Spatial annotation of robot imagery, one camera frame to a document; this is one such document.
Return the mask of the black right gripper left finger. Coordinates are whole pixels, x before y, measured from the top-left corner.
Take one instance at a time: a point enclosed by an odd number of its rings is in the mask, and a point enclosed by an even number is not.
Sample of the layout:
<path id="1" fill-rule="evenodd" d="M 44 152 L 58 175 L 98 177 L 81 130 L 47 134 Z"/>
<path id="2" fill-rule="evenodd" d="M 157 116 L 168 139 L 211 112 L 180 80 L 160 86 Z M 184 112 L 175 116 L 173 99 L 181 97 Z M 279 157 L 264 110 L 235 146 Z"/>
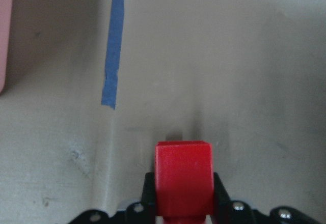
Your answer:
<path id="1" fill-rule="evenodd" d="M 141 203 L 144 207 L 145 223 L 156 223 L 156 191 L 154 172 L 145 174 Z"/>

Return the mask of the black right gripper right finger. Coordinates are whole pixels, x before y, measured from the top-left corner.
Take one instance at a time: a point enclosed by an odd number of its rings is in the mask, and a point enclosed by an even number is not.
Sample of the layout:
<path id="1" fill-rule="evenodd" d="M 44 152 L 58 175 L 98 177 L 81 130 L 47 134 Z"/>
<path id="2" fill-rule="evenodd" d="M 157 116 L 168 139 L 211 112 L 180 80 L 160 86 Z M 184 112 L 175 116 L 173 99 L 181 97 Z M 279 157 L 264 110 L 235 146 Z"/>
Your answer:
<path id="1" fill-rule="evenodd" d="M 228 208 L 230 197 L 218 175 L 213 173 L 214 193 L 213 193 L 213 214 L 212 223 L 228 223 Z"/>

